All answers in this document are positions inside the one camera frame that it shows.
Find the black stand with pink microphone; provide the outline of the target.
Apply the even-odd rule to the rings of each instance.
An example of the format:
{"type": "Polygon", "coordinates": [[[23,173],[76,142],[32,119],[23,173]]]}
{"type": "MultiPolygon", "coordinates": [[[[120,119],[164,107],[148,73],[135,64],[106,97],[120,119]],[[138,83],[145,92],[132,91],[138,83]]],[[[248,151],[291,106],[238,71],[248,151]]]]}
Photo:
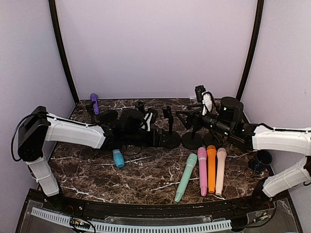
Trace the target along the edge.
{"type": "Polygon", "coordinates": [[[181,137],[180,135],[173,131],[174,116],[172,114],[172,109],[170,106],[162,109],[163,116],[168,120],[169,129],[168,131],[163,130],[160,137],[161,146],[167,149],[174,149],[180,145],[181,137]]]}

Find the black stand with orange microphone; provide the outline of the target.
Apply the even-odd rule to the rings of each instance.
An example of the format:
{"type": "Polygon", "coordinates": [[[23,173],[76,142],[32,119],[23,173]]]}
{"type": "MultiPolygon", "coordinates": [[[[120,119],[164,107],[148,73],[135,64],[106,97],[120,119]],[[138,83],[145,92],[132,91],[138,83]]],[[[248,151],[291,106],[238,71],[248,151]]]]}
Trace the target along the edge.
{"type": "Polygon", "coordinates": [[[192,127],[191,132],[184,133],[181,137],[181,143],[182,145],[190,150],[196,150],[202,146],[203,139],[197,131],[199,124],[197,121],[194,121],[191,124],[185,124],[185,129],[189,130],[192,127]]]}

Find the black stand for beige microphone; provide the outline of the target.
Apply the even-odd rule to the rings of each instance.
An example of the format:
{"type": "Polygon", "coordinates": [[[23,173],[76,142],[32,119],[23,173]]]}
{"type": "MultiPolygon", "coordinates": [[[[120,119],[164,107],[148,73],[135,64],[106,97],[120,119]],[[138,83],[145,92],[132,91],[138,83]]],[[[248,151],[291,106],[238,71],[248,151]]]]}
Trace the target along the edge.
{"type": "Polygon", "coordinates": [[[203,137],[203,143],[206,147],[214,145],[216,148],[220,148],[223,145],[223,141],[223,136],[215,133],[212,130],[208,130],[208,132],[203,137]]]}

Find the pink toy microphone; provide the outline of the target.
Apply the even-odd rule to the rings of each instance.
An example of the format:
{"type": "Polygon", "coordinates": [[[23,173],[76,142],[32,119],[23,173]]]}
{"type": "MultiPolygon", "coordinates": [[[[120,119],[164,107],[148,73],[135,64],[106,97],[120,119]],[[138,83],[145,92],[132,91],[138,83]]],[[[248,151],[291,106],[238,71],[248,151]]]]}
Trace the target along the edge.
{"type": "Polygon", "coordinates": [[[199,162],[199,182],[200,193],[202,197],[207,195],[207,151],[204,147],[198,149],[198,162],[199,162]]]}

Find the mint green toy microphone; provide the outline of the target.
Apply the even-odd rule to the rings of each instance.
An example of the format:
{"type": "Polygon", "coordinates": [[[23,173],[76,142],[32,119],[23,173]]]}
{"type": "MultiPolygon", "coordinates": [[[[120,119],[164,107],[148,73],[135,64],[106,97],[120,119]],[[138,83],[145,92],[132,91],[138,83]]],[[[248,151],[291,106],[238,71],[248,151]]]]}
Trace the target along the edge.
{"type": "Polygon", "coordinates": [[[197,155],[194,153],[191,153],[187,158],[186,166],[185,166],[182,178],[180,180],[180,183],[179,183],[179,186],[177,188],[176,195],[174,198],[174,201],[177,203],[181,201],[185,193],[192,171],[194,167],[196,166],[197,158],[198,158],[197,155]]]}

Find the orange toy microphone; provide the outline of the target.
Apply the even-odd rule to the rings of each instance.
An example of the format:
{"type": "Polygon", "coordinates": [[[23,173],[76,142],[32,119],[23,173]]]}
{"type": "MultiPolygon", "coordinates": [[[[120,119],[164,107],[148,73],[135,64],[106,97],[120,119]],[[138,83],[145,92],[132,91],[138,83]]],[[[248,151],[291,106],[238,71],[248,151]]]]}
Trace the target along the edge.
{"type": "Polygon", "coordinates": [[[216,186],[216,148],[214,145],[207,147],[207,183],[208,192],[214,193],[216,186]]]}

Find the blue toy microphone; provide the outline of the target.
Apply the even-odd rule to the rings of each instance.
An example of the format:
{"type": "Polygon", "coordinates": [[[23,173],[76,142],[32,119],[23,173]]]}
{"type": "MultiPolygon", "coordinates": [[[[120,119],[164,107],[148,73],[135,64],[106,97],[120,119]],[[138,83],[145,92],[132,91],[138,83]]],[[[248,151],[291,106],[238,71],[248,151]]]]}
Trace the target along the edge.
{"type": "Polygon", "coordinates": [[[116,167],[122,168],[125,165],[124,157],[119,149],[113,150],[113,159],[116,167]]]}

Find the black stand with blue microphone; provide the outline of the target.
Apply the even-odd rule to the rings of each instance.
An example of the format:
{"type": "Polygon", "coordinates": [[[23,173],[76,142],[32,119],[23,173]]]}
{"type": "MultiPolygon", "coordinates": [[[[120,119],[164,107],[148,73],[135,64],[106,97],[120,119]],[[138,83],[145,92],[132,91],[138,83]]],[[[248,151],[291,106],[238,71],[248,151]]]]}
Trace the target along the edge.
{"type": "Polygon", "coordinates": [[[99,125],[110,125],[118,119],[119,113],[117,110],[106,110],[98,115],[99,125]]]}

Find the beige toy microphone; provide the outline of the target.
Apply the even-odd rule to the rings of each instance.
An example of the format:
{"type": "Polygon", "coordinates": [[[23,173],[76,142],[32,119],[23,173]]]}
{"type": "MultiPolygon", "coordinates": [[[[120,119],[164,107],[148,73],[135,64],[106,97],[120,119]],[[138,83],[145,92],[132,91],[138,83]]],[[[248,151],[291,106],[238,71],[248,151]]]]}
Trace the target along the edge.
{"type": "Polygon", "coordinates": [[[225,160],[226,160],[226,149],[219,148],[217,151],[217,175],[216,175],[216,187],[215,194],[217,196],[222,195],[225,175],[225,160]]]}

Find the black stand with purple microphone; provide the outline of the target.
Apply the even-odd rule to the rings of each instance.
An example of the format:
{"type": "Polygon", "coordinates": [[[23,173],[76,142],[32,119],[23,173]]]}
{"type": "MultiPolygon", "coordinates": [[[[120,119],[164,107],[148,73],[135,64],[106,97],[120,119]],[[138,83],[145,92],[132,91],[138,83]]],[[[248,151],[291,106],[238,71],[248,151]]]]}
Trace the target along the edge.
{"type": "Polygon", "coordinates": [[[98,115],[94,113],[93,105],[92,104],[86,105],[86,110],[90,116],[91,124],[99,125],[100,121],[99,121],[98,115]]]}

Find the purple toy microphone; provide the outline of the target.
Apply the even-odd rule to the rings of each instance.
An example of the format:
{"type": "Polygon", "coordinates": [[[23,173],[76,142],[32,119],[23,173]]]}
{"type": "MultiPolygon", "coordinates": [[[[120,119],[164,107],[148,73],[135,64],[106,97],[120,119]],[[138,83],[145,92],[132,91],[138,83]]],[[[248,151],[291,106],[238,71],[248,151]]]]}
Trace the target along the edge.
{"type": "Polygon", "coordinates": [[[94,114],[95,115],[99,115],[100,110],[99,110],[99,107],[98,107],[98,96],[97,96],[97,94],[92,93],[90,95],[90,100],[91,100],[91,105],[92,105],[94,114]]]}

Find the black stand with green microphone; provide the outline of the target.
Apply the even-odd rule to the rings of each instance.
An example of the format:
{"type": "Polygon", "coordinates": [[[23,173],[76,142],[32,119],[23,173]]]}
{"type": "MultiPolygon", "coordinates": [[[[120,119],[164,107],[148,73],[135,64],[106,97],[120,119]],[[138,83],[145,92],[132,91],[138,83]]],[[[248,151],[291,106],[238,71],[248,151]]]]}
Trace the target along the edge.
{"type": "Polygon", "coordinates": [[[145,111],[144,103],[141,102],[141,101],[138,101],[138,102],[135,104],[135,109],[138,110],[139,112],[141,112],[141,113],[143,114],[144,117],[148,115],[148,112],[145,111]]]}

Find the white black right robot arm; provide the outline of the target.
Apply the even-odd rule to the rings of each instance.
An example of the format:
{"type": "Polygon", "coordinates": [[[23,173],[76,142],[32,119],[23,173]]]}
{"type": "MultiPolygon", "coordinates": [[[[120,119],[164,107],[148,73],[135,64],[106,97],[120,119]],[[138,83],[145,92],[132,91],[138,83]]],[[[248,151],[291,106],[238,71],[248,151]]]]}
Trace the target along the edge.
{"type": "Polygon", "coordinates": [[[186,129],[193,127],[198,131],[206,128],[211,133],[226,137],[229,143],[241,150],[280,150],[304,155],[293,166],[259,181],[254,195],[248,199],[248,207],[253,211],[265,205],[267,198],[311,179],[310,128],[282,129],[264,123],[243,123],[243,103],[233,97],[221,98],[216,114],[200,109],[177,111],[176,115],[186,129]]]}

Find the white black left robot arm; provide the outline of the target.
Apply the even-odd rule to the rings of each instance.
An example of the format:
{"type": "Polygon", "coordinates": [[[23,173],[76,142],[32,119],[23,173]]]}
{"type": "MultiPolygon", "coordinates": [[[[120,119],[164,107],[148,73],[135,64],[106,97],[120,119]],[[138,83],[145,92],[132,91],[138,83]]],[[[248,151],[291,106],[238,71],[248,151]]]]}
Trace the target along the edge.
{"type": "Polygon", "coordinates": [[[146,113],[126,109],[120,115],[116,110],[107,110],[99,115],[97,123],[86,124],[56,116],[38,106],[17,125],[11,141],[17,142],[17,147],[11,145],[11,155],[14,161],[27,164],[43,193],[50,197],[50,205],[63,212],[69,202],[60,194],[60,186],[44,156],[44,143],[65,142],[100,150],[121,149],[128,145],[167,147],[172,136],[154,126],[155,118],[153,109],[146,113]]]}

